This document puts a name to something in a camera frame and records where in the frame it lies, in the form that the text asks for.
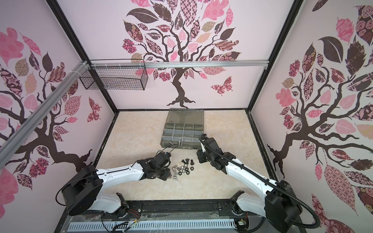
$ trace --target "wire mesh basket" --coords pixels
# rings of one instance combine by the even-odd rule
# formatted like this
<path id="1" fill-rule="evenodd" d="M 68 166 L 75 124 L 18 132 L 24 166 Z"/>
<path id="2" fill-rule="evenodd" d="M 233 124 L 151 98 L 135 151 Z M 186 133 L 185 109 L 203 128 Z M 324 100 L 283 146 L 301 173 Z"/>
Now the wire mesh basket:
<path id="1" fill-rule="evenodd" d="M 93 64 L 90 69 L 81 75 L 80 80 L 87 90 L 99 89 L 94 77 L 102 81 L 105 89 L 145 90 L 148 74 L 146 73 L 144 60 L 127 60 L 136 62 L 136 65 L 131 63 Z"/>

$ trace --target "black frame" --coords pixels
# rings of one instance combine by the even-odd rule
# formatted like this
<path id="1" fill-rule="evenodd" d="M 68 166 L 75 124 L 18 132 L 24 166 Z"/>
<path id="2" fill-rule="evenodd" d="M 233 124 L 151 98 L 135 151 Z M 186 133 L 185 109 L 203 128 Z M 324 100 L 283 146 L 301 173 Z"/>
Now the black frame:
<path id="1" fill-rule="evenodd" d="M 54 13 L 54 15 L 56 16 L 58 22 L 60 23 L 60 25 L 62 26 L 63 30 L 65 31 L 65 33 L 67 34 L 68 38 L 70 39 L 72 45 L 74 46 L 74 48 L 76 49 L 77 53 L 79 54 L 80 58 L 82 60 L 86 60 L 88 62 L 89 65 L 91 65 L 91 62 L 86 54 L 86 52 L 84 51 L 81 43 L 79 42 L 76 34 L 74 33 L 72 27 L 70 26 L 70 23 L 68 22 L 66 16 L 64 15 L 62 9 L 60 8 L 59 4 L 57 3 L 57 0 L 46 0 L 46 2 L 48 3 L 49 7 L 51 8 L 52 12 Z M 250 100 L 250 103 L 248 105 L 247 108 L 207 108 L 205 110 L 245 110 L 246 111 L 246 114 L 247 114 L 247 117 L 248 117 L 248 120 L 250 122 L 250 125 L 251 125 L 251 128 L 253 130 L 253 133 L 254 133 L 254 136 L 256 138 L 256 141 L 257 141 L 257 144 L 258 144 L 258 147 L 259 147 L 259 150 L 261 152 L 261 155 L 262 155 L 262 158 L 263 158 L 263 161 L 264 161 L 264 164 L 267 168 L 267 171 L 268 171 L 268 174 L 269 174 L 269 177 L 271 179 L 274 179 L 274 180 L 278 180 L 277 179 L 277 176 L 276 176 L 276 173 L 274 171 L 274 168 L 272 166 L 272 163 L 269 159 L 269 156 L 268 156 L 268 153 L 265 149 L 265 146 L 262 142 L 262 139 L 259 135 L 259 132 L 258 132 L 258 129 L 255 125 L 255 122 L 254 122 L 254 119 L 251 115 L 251 111 L 254 107 L 254 104 L 256 102 L 256 100 L 258 99 L 258 96 L 260 94 L 260 91 L 262 90 L 263 86 L 264 86 L 264 83 L 270 73 L 270 70 L 271 68 L 273 67 L 275 61 L 276 61 L 276 58 L 280 52 L 280 49 L 282 48 L 282 45 L 289 33 L 289 30 L 291 29 L 293 23 L 294 23 L 294 20 L 296 19 L 296 16 L 297 14 L 299 13 L 299 10 L 300 10 L 300 7 L 303 3 L 303 0 L 294 0 L 292 6 L 291 6 L 291 9 L 289 11 L 289 14 L 286 18 L 286 21 L 281 29 L 281 32 L 277 38 L 277 41 L 274 45 L 274 48 L 271 52 L 271 55 L 269 57 L 269 63 L 268 63 L 268 66 L 266 67 L 266 69 L 264 70 L 264 72 L 262 73 L 260 79 L 259 79 L 259 82 L 255 88 L 255 91 L 253 93 L 253 96 Z M 110 127 L 105 135 L 105 138 L 103 140 L 103 143 L 100 147 L 100 150 L 98 151 L 98 154 L 94 160 L 94 163 L 93 165 L 94 166 L 97 166 L 97 163 L 101 157 L 101 154 L 102 154 L 102 151 L 104 150 L 105 148 L 105 145 L 106 145 L 106 142 L 109 138 L 109 135 L 114 127 L 114 124 L 115 124 L 115 121 L 119 115 L 119 112 L 121 111 L 168 111 L 168 109 L 117 109 L 113 100 L 111 99 L 110 95 L 108 94 L 107 90 L 105 90 L 103 88 L 103 84 L 101 82 L 101 80 L 98 77 L 97 73 L 93 70 L 92 72 L 92 77 L 95 77 L 95 82 L 96 84 L 98 85 L 98 87 L 100 88 L 100 91 L 101 93 L 104 95 L 104 98 L 106 99 L 107 103 L 109 104 L 110 108 L 113 110 L 114 112 L 114 118 L 113 118 L 113 121 L 112 123 L 110 124 Z M 162 213 L 162 212 L 169 212 L 168 210 L 169 209 L 173 209 L 174 212 L 193 212 L 193 211 L 201 211 L 205 208 L 205 211 L 219 211 L 219 214 L 224 214 L 224 209 L 223 210 L 220 210 L 219 209 L 219 205 L 220 204 L 223 204 L 226 203 L 228 199 L 216 199 L 216 200 L 164 200 L 164 201 L 128 201 L 128 203 L 130 203 L 131 205 L 133 206 L 137 206 L 137 205 L 141 205 L 141 206 L 152 206 L 150 207 L 149 210 L 143 212 L 144 214 L 146 213 Z M 89 211 L 89 213 L 98 213 L 97 211 Z M 68 216 L 68 213 L 67 213 L 67 210 L 65 209 L 62 216 L 61 216 L 61 219 L 58 223 L 58 225 L 56 226 L 56 229 L 54 231 L 54 233 L 60 233 L 61 229 L 62 229 L 62 226 L 66 220 Z M 304 228 L 299 228 L 300 232 L 302 233 L 305 233 L 305 229 Z"/>

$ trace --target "beige tabletop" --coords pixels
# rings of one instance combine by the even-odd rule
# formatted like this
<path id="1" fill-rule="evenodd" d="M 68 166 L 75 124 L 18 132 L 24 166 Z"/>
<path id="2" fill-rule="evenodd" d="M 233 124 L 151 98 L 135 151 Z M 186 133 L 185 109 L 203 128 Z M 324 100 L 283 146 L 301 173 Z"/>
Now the beige tabletop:
<path id="1" fill-rule="evenodd" d="M 114 168 L 155 156 L 168 111 L 124 111 L 115 122 L 97 168 Z M 254 134 L 244 110 L 204 111 L 204 133 L 214 138 L 223 152 L 229 151 L 251 169 L 268 177 Z M 183 165 L 193 159 L 189 175 L 173 179 L 144 179 L 107 189 L 121 193 L 126 200 L 227 199 L 237 191 L 254 194 L 241 181 L 216 170 L 206 162 L 200 164 L 195 149 L 174 149 L 171 165 Z"/>

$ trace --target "butterfly decal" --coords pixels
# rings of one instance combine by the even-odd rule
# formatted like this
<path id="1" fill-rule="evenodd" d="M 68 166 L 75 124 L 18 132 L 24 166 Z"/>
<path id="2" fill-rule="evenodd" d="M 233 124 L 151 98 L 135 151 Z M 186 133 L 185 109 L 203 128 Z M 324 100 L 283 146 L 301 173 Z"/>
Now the butterfly decal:
<path id="1" fill-rule="evenodd" d="M 232 76 L 230 76 L 229 78 L 227 78 L 222 86 L 221 85 L 212 85 L 211 88 L 214 89 L 214 90 L 217 90 L 217 92 L 220 95 L 223 96 L 223 93 L 225 91 L 232 91 L 231 82 L 232 82 Z"/>
<path id="2" fill-rule="evenodd" d="M 98 111 L 100 111 L 100 107 L 98 104 L 95 104 L 95 102 L 89 97 L 90 106 L 92 109 L 92 112 L 88 115 L 87 122 L 91 122 L 93 120 L 99 120 L 100 115 L 98 114 Z"/>

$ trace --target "tree mural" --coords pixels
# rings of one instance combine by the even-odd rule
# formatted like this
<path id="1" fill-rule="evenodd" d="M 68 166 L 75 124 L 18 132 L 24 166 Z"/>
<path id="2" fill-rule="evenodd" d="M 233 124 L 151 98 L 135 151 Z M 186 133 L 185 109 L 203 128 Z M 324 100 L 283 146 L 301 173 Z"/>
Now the tree mural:
<path id="1" fill-rule="evenodd" d="M 133 53 L 133 62 L 137 62 L 135 59 L 144 59 L 147 62 L 227 61 L 236 60 L 240 54 L 231 51 L 239 41 L 228 41 L 234 31 L 234 28 L 228 28 L 233 21 L 233 12 L 230 8 L 226 12 L 224 11 L 229 4 L 228 0 L 222 2 L 219 0 L 180 0 L 181 9 L 179 12 L 175 10 L 178 7 L 178 0 L 150 1 L 152 6 L 147 0 L 131 1 L 139 7 L 143 7 L 133 9 L 127 14 L 127 16 L 136 17 L 142 23 L 136 25 L 124 21 L 127 33 L 135 42 L 125 39 L 122 47 L 127 52 Z M 197 1 L 201 2 L 201 9 L 205 6 L 201 21 L 205 18 L 213 20 L 204 23 L 202 27 L 200 27 L 200 19 L 196 19 L 200 9 L 197 7 Z M 152 7 L 155 14 L 145 7 Z M 217 18 L 221 16 L 225 16 L 225 18 L 218 21 Z M 159 25 L 156 28 L 149 29 L 147 25 L 154 22 Z M 138 48 L 143 49 L 145 53 L 135 53 Z M 216 55 L 215 49 L 230 52 Z M 147 72 L 153 74 L 154 80 L 159 78 L 165 82 L 172 79 L 172 84 L 179 95 L 167 106 L 179 103 L 181 107 L 188 108 L 184 106 L 184 103 L 195 103 L 195 101 L 189 100 L 185 96 L 180 79 L 182 77 L 194 79 L 195 74 L 207 79 L 207 75 L 216 75 L 225 69 L 223 67 L 205 67 L 202 70 L 185 67 L 147 69 Z M 223 94 L 232 89 L 230 82 L 229 79 L 229 82 L 226 81 L 224 85 L 214 85 L 211 88 L 217 90 L 219 94 Z"/>
<path id="2" fill-rule="evenodd" d="M 7 35 L 0 32 L 0 56 L 6 65 L 10 59 L 23 57 L 20 52 L 23 50 L 24 44 L 17 41 L 17 37 L 18 34 L 13 28 L 7 28 Z M 6 89 L 0 91 L 0 112 L 8 115 L 7 118 L 0 117 L 0 131 L 10 129 L 9 135 L 0 133 L 0 138 L 5 141 L 26 121 L 29 113 L 35 111 L 38 105 L 47 98 L 46 89 L 50 88 L 51 91 L 54 91 L 55 87 L 52 83 L 61 82 L 66 76 L 63 62 L 60 63 L 60 66 L 53 68 L 48 53 L 42 57 L 41 51 L 34 41 L 25 36 L 22 38 L 29 47 L 30 54 L 15 64 L 14 69 L 17 75 L 10 72 L 9 68 L 0 65 L 0 74 L 5 85 L 2 89 Z M 42 83 L 42 88 L 39 91 L 37 91 L 38 80 Z M 81 96 L 74 96 L 77 89 L 78 82 L 76 81 L 34 130 L 37 134 L 36 138 L 30 136 L 29 138 L 33 139 L 20 146 L 16 151 L 16 155 L 22 154 L 22 156 L 6 163 L 6 165 L 18 163 L 13 174 L 17 173 L 17 181 L 22 186 L 32 189 L 32 179 L 44 175 L 51 160 L 53 163 L 72 163 L 75 165 L 76 171 L 80 171 L 86 166 L 85 161 L 90 156 L 91 150 L 86 155 L 79 157 L 76 154 L 67 154 L 57 149 L 57 143 L 63 142 L 62 135 L 68 133 L 63 125 L 77 121 L 74 114 L 79 109 L 81 99 Z M 94 102 L 91 107 L 95 113 L 100 110 L 100 107 Z M 63 115 L 68 117 L 59 120 L 58 118 Z"/>
<path id="3" fill-rule="evenodd" d="M 369 51 L 373 45 L 373 7 L 356 8 L 358 20 L 355 36 L 353 22 L 338 19 L 336 31 L 342 42 L 335 37 L 323 37 L 319 39 L 323 43 L 323 53 L 317 54 L 312 43 L 302 64 L 296 60 L 290 65 L 290 77 L 285 79 L 282 83 L 284 88 L 276 94 L 276 99 L 285 107 L 280 113 L 287 129 L 285 143 L 279 151 L 268 147 L 275 156 L 275 168 L 278 163 L 284 175 L 283 159 L 293 143 L 300 141 L 299 149 L 305 149 L 306 159 L 315 155 L 317 179 L 322 179 L 324 173 L 331 191 L 356 212 L 355 188 L 362 203 L 373 214 L 373 189 L 350 183 L 351 180 L 360 185 L 372 186 L 373 181 L 361 171 L 371 169 L 373 161 L 359 158 L 358 153 L 349 156 L 343 150 L 359 148 L 373 153 L 371 147 L 356 141 L 362 137 L 373 139 L 373 125 L 367 122 L 373 120 L 373 104 L 360 106 L 364 98 L 373 98 L 372 69 L 362 69 L 366 61 L 364 67 L 372 67 L 373 64 L 373 52 L 366 59 L 364 50 L 364 44 L 367 44 Z M 342 43 L 349 43 L 346 51 Z M 324 58 L 330 66 L 323 66 Z M 326 164 L 320 160 L 322 155 Z M 344 171 L 333 167 L 331 161 Z"/>

